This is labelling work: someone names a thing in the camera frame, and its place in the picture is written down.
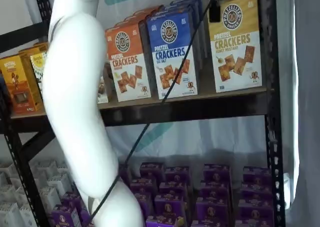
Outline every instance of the brand logo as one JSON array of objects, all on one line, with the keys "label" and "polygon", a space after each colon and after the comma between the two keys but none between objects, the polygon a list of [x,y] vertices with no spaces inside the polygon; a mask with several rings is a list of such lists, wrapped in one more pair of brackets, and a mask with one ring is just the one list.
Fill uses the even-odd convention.
[{"label": "brand logo", "polygon": [[178,36],[178,28],[175,22],[166,20],[161,26],[161,37],[164,42],[171,44]]},{"label": "brand logo", "polygon": [[236,4],[229,4],[223,11],[223,24],[228,30],[235,30],[242,22],[242,10]]},{"label": "brand logo", "polygon": [[121,52],[127,52],[130,48],[130,39],[127,33],[119,32],[115,37],[115,46]]}]

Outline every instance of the white snack box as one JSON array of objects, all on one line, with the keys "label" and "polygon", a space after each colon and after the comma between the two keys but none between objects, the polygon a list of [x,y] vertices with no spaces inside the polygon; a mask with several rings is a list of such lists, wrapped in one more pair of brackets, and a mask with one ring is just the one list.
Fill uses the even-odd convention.
[{"label": "white snack box", "polygon": [[54,187],[44,187],[40,190],[40,197],[44,210],[47,214],[51,214],[52,210],[56,205],[61,205],[61,201],[56,188]]},{"label": "white snack box", "polygon": [[51,179],[52,176],[56,175],[58,173],[58,167],[55,160],[46,160],[39,162],[38,165],[39,171],[45,171],[45,175],[47,180]]},{"label": "white snack box", "polygon": [[37,227],[34,215],[28,203],[20,207],[20,213],[26,227]]},{"label": "white snack box", "polygon": [[16,203],[0,203],[1,227],[25,227],[18,205]]},{"label": "white snack box", "polygon": [[16,189],[12,184],[4,184],[0,187],[0,202],[16,202]]},{"label": "white snack box", "polygon": [[62,198],[65,193],[72,191],[70,180],[66,173],[54,175],[47,183],[48,186],[56,188],[60,198]]}]

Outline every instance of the packaged snack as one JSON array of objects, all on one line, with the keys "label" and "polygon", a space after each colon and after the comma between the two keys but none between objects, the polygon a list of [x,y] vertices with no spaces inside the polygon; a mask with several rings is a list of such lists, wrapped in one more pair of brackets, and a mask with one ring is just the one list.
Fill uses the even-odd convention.
[{"label": "packaged snack", "polygon": [[35,112],[43,108],[27,53],[0,59],[0,68],[16,114]]},{"label": "packaged snack", "polygon": [[262,86],[257,0],[222,0],[221,22],[210,22],[217,93]]},{"label": "packaged snack", "polygon": [[268,168],[245,166],[243,167],[243,182],[270,186],[272,184],[271,171]]},{"label": "packaged snack", "polygon": [[152,197],[150,193],[134,193],[134,196],[139,202],[141,207],[143,217],[146,220],[148,216],[151,216],[155,213],[154,206],[152,202]]},{"label": "packaged snack", "polygon": [[184,198],[180,194],[159,194],[154,199],[155,212],[158,215],[177,217],[179,227],[188,225]]},{"label": "packaged snack", "polygon": [[145,20],[108,29],[105,37],[118,101],[150,98],[154,74]]},{"label": "packaged snack", "polygon": [[[192,9],[183,8],[151,17],[147,25],[158,95],[163,99],[178,74],[194,32]],[[198,94],[198,59],[197,50],[192,46],[169,98]]]},{"label": "packaged snack", "polygon": [[151,215],[145,224],[146,227],[178,227],[175,216]]},{"label": "packaged snack", "polygon": [[158,162],[144,162],[140,166],[140,175],[144,178],[155,177],[159,185],[165,181],[165,165]]}]

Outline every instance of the sea salt crackers box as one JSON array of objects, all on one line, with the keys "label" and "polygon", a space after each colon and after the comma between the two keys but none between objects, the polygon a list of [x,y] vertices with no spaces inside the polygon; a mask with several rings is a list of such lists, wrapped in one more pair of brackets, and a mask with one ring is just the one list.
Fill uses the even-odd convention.
[{"label": "sea salt crackers box", "polygon": [[[156,86],[159,99],[163,99],[186,55],[194,32],[192,9],[177,11],[151,17],[147,21]],[[169,98],[198,94],[196,65],[199,65],[197,50],[191,47],[180,74],[177,77]]]},{"label": "sea salt crackers box", "polygon": [[257,0],[223,0],[209,23],[216,92],[262,86]]},{"label": "sea salt crackers box", "polygon": [[145,20],[125,21],[105,38],[118,101],[150,98],[154,77]]}]

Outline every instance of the cracker box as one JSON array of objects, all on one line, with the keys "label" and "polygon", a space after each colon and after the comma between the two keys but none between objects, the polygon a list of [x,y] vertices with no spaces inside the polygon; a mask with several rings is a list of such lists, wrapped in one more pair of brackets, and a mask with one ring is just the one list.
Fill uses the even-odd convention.
[{"label": "cracker box", "polygon": [[145,224],[146,227],[178,227],[175,216],[151,215]]},{"label": "cracker box", "polygon": [[150,193],[135,193],[134,196],[139,202],[145,220],[148,218],[148,216],[151,216],[155,213]]},{"label": "cracker box", "polygon": [[56,226],[81,227],[78,212],[75,207],[57,205],[52,211]]},{"label": "cracker box", "polygon": [[229,223],[228,199],[226,197],[198,197],[195,206],[198,220],[218,218]]},{"label": "cracker box", "polygon": [[152,178],[136,178],[130,183],[130,189],[133,193],[150,193],[154,198],[158,193],[158,187],[155,179]]},{"label": "cracker box", "polygon": [[35,112],[43,108],[28,54],[0,59],[0,68],[16,114]]},{"label": "cracker box", "polygon": [[242,183],[241,196],[257,200],[273,200],[272,189],[270,186],[258,185],[252,183]]},{"label": "cracker box", "polygon": [[47,186],[42,188],[39,193],[44,210],[47,214],[50,215],[56,205],[61,205],[56,188]]},{"label": "cracker box", "polygon": [[66,173],[52,176],[52,178],[48,180],[48,186],[55,187],[60,198],[62,198],[65,193],[72,191],[70,180]]},{"label": "cracker box", "polygon": [[[163,99],[186,55],[194,32],[192,9],[185,8],[154,16],[147,21],[159,99]],[[198,94],[199,56],[190,48],[169,98]]]},{"label": "cracker box", "polygon": [[268,168],[243,167],[243,182],[270,186],[272,184],[271,171]]},{"label": "cracker box", "polygon": [[0,203],[0,226],[23,227],[25,225],[16,203]]},{"label": "cracker box", "polygon": [[157,185],[165,181],[165,165],[158,162],[144,162],[140,166],[140,175],[144,178],[155,177]]},{"label": "cracker box", "polygon": [[145,21],[128,21],[105,37],[118,101],[150,98],[154,73]]},{"label": "cracker box", "polygon": [[223,0],[221,22],[209,23],[217,93],[262,86],[257,0]]},{"label": "cracker box", "polygon": [[176,216],[179,227],[188,225],[185,202],[181,194],[158,194],[154,198],[154,207],[158,215]]},{"label": "cracker box", "polygon": [[273,202],[270,200],[258,200],[242,198],[238,204],[238,215],[254,220],[274,218]]},{"label": "cracker box", "polygon": [[235,227],[274,227],[271,219],[256,220],[250,218],[237,218],[235,220]]}]

